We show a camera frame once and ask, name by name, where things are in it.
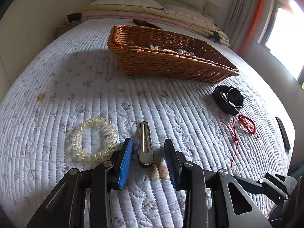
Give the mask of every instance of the white floral quilt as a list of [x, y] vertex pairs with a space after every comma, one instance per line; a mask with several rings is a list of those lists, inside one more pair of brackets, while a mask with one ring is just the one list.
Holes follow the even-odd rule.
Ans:
[[[231, 126], [211, 97], [215, 84], [156, 76], [130, 76], [119, 69], [107, 50], [114, 25], [123, 19], [94, 19], [75, 27], [46, 47], [25, 69], [0, 107], [0, 204], [17, 228], [25, 227], [53, 187], [72, 167], [95, 165], [73, 155], [74, 127], [91, 117], [106, 117], [116, 126], [121, 144], [136, 124], [147, 121], [155, 164], [141, 168], [131, 161], [127, 184], [112, 191], [114, 227], [181, 228], [185, 193], [174, 191], [164, 161], [163, 146], [171, 138], [177, 150], [204, 169], [226, 168], [233, 175], [259, 179], [271, 169], [287, 173], [292, 150], [285, 151], [275, 120], [283, 121], [291, 148], [294, 128], [283, 105], [264, 80], [227, 47], [172, 26], [157, 24], [209, 42], [240, 70], [221, 84], [239, 88], [245, 96], [241, 113], [254, 120], [259, 139], [237, 123], [239, 148], [220, 117]], [[86, 130], [82, 146], [96, 152], [100, 134]], [[89, 227], [89, 196], [85, 227]], [[264, 214], [273, 203], [252, 195]]]

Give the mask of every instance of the red cord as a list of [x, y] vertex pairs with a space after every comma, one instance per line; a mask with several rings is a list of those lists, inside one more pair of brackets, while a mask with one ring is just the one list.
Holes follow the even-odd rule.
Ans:
[[236, 147], [235, 147], [235, 152], [234, 155], [232, 157], [231, 160], [231, 164], [230, 164], [230, 168], [232, 168], [232, 163], [233, 160], [235, 158], [235, 155], [237, 154], [237, 150], [238, 150], [238, 146], [239, 146], [239, 140], [237, 138], [237, 133], [235, 131], [235, 123], [234, 123], [234, 119], [238, 118], [239, 121], [243, 124], [243, 126], [245, 127], [245, 129], [247, 130], [247, 132], [251, 135], [255, 134], [255, 124], [254, 122], [247, 116], [244, 115], [236, 115], [233, 117], [233, 121], [232, 121], [232, 129], [230, 127], [228, 127], [227, 124], [224, 123], [223, 118], [221, 118], [222, 123], [227, 127], [227, 129], [229, 130], [230, 134], [233, 136], [233, 142], [236, 141]]

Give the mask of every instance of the pearl bracelet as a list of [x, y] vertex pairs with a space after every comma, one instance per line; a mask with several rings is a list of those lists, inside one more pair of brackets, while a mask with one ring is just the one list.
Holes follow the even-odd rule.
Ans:
[[[86, 128], [93, 126], [105, 127], [107, 134], [110, 136], [109, 138], [110, 142], [105, 147], [105, 149], [100, 152], [87, 153], [79, 146], [79, 139]], [[102, 117], [98, 117], [98, 118], [90, 118], [89, 120], [84, 121], [76, 128], [73, 134], [72, 148], [75, 151], [76, 155], [78, 155], [81, 160], [84, 159], [85, 161], [95, 162], [95, 161], [104, 160], [107, 156], [111, 155], [112, 152], [114, 151], [116, 143], [117, 143], [117, 131], [114, 125], [109, 120]]]

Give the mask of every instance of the brown woven basket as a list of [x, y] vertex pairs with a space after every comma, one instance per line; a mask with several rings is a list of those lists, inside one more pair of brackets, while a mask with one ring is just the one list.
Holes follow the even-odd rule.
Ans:
[[[158, 46], [159, 50], [150, 48]], [[118, 25], [112, 28], [108, 49], [128, 74], [162, 75], [218, 83], [240, 72], [208, 43], [183, 34], [142, 26]], [[178, 49], [195, 56], [164, 51]]]

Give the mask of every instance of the gray curtain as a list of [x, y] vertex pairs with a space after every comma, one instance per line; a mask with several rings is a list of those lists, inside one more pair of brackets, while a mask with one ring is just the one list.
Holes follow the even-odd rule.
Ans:
[[253, 19], [258, 0], [234, 0], [224, 33], [229, 38], [230, 49], [236, 52]]

